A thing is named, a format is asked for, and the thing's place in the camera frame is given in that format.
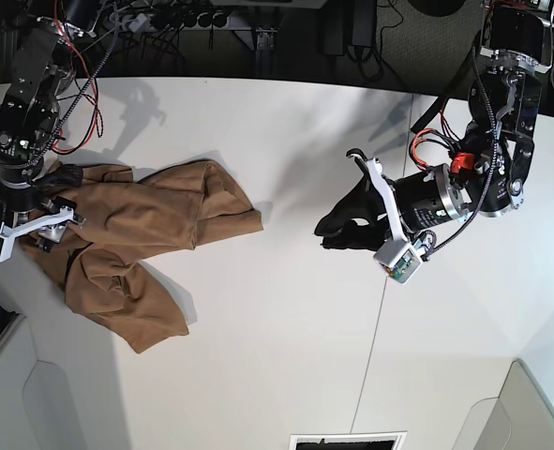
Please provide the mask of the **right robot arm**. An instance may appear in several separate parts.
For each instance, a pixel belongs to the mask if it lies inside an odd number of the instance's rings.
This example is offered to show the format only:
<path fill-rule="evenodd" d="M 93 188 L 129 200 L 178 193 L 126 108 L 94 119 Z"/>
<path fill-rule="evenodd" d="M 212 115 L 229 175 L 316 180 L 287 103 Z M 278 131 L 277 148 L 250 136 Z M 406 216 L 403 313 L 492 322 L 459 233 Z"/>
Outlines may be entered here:
<path fill-rule="evenodd" d="M 35 19 L 15 53 L 11 83 L 0 103 L 0 262 L 29 233 L 37 233 L 50 249 L 69 223 L 82 223 L 75 203 L 60 195 L 81 185 L 82 169 L 72 164 L 48 169 L 45 157 L 56 150 L 62 126 L 94 84 L 87 80 L 62 111 L 60 97 L 76 76 L 74 40 L 89 32 L 95 19 L 77 7 L 62 12 L 58 6 Z"/>

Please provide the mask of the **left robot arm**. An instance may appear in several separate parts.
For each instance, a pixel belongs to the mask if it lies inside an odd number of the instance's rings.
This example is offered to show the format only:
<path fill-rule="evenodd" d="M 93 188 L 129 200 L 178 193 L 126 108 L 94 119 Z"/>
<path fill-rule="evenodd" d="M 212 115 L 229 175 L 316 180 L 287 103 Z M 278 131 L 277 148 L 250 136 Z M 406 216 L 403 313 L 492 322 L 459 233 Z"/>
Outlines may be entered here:
<path fill-rule="evenodd" d="M 414 123 L 416 173 L 371 173 L 377 159 L 347 158 L 360 182 L 318 223 L 326 249 L 377 251 L 395 242 L 439 248 L 434 227 L 495 217 L 522 203 L 542 94 L 552 67 L 553 1 L 488 1 L 482 30 L 455 77 Z"/>

